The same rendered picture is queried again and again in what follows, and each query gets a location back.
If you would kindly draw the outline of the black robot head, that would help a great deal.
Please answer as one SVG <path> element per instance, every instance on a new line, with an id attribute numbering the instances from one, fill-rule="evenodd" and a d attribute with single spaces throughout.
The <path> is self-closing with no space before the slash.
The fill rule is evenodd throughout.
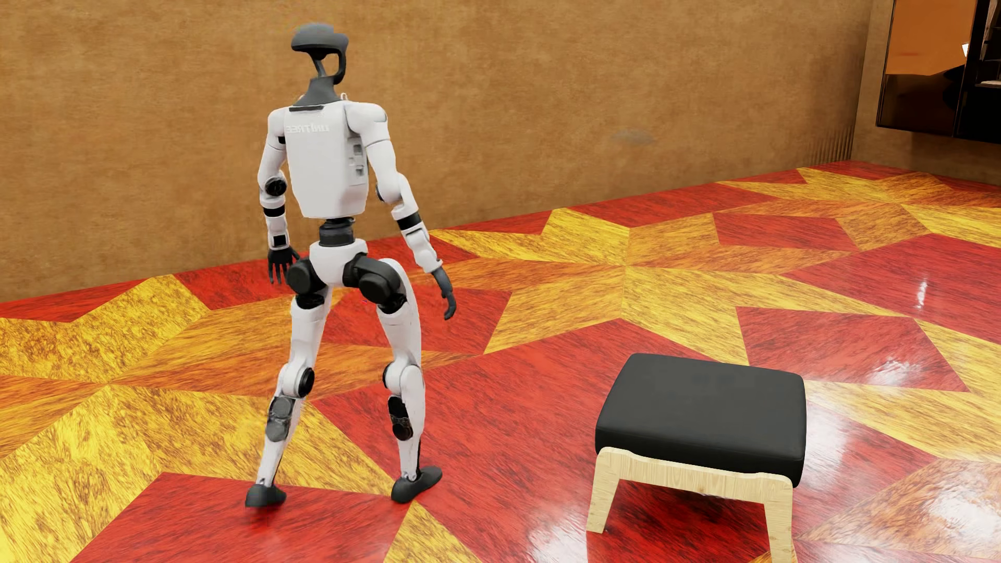
<path id="1" fill-rule="evenodd" d="M 309 23 L 296 30 L 291 39 L 291 49 L 310 57 L 316 76 L 310 79 L 307 92 L 294 103 L 294 107 L 319 106 L 339 99 L 334 87 L 344 80 L 347 46 L 348 37 L 336 32 L 329 24 Z M 332 74 L 327 73 L 322 62 L 329 55 L 336 58 L 337 64 Z"/>

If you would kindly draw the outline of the white robot leg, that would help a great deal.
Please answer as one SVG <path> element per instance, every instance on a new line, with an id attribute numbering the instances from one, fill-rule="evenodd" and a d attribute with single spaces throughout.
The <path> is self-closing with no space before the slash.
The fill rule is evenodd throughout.
<path id="1" fill-rule="evenodd" d="M 416 295 L 398 262 L 376 260 L 363 252 L 346 264 L 343 282 L 347 288 L 358 288 L 364 298 L 376 304 L 384 335 L 394 354 L 382 372 L 383 385 L 390 393 L 387 412 L 400 465 L 400 476 L 390 496 L 398 504 L 407 504 L 443 476 L 440 467 L 419 466 L 426 401 Z"/>
<path id="2" fill-rule="evenodd" d="M 289 359 L 279 371 L 268 406 L 257 479 L 245 498 L 245 506 L 250 508 L 279 505 L 285 500 L 285 493 L 274 484 L 274 478 L 294 435 L 304 400 L 314 385 L 314 365 L 329 312 L 331 290 L 319 278 L 308 259 L 294 263 L 285 279 L 296 293 L 290 309 Z"/>

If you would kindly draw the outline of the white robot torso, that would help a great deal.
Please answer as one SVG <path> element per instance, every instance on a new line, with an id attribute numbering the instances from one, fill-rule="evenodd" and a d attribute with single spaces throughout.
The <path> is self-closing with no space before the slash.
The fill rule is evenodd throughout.
<path id="1" fill-rule="evenodd" d="M 367 205 L 369 160 L 345 117 L 348 99 L 319 106 L 286 106 L 282 165 L 287 184 L 273 180 L 277 195 L 290 188 L 302 216 L 323 219 L 319 240 L 308 251 L 316 274 L 331 288 L 344 286 L 345 265 L 367 245 L 353 236 L 353 219 Z"/>

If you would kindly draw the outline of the white right robot leg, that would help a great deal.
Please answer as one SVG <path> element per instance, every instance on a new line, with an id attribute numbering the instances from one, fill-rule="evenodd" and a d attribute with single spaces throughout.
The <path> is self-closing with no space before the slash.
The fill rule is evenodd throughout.
<path id="1" fill-rule="evenodd" d="M 443 476 L 440 467 L 419 466 L 426 401 L 416 295 L 398 262 L 376 260 L 363 252 L 346 264 L 343 282 L 347 288 L 358 288 L 364 298 L 376 304 L 384 335 L 394 354 L 382 372 L 383 385 L 390 393 L 387 412 L 400 465 L 400 476 L 390 496 L 398 504 L 407 504 Z"/>

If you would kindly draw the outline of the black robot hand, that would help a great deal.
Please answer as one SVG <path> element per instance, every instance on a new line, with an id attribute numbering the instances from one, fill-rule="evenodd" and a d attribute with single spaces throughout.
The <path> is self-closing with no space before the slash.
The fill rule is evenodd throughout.
<path id="1" fill-rule="evenodd" d="M 268 277 L 271 284 L 287 284 L 289 269 L 300 259 L 298 252 L 291 246 L 268 251 Z"/>
<path id="2" fill-rule="evenodd" d="M 444 312 L 444 319 L 448 321 L 457 312 L 457 300 L 454 286 L 442 265 L 432 271 L 431 275 L 436 282 L 438 289 L 441 291 L 442 298 L 447 303 L 447 307 Z"/>

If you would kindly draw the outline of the black cushioned wooden footstool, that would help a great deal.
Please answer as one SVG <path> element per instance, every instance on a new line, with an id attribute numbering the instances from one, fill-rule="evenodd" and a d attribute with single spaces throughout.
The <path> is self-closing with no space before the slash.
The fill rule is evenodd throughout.
<path id="1" fill-rule="evenodd" d="M 794 489 L 805 465 L 801 376 L 633 353 L 597 418 L 588 532 L 603 533 L 619 481 L 761 504 L 772 563 L 797 563 Z"/>

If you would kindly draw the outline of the dark glass wall cabinet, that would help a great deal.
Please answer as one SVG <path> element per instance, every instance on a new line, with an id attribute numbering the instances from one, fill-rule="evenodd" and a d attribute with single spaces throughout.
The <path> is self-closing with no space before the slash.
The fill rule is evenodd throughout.
<path id="1" fill-rule="evenodd" d="M 1001 0 L 894 0 L 877 126 L 1001 145 Z"/>

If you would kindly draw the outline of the white left robot leg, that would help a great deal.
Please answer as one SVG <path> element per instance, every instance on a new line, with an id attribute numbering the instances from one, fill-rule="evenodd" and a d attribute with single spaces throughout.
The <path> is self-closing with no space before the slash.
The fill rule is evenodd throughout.
<path id="1" fill-rule="evenodd" d="M 314 365 L 329 312 L 331 290 L 319 278 L 308 259 L 294 263 L 285 279 L 296 293 L 290 309 L 289 359 L 279 371 L 268 406 L 257 479 L 245 498 L 245 506 L 250 508 L 279 505 L 285 500 L 285 493 L 274 484 L 274 478 L 294 435 L 304 400 L 314 385 Z"/>

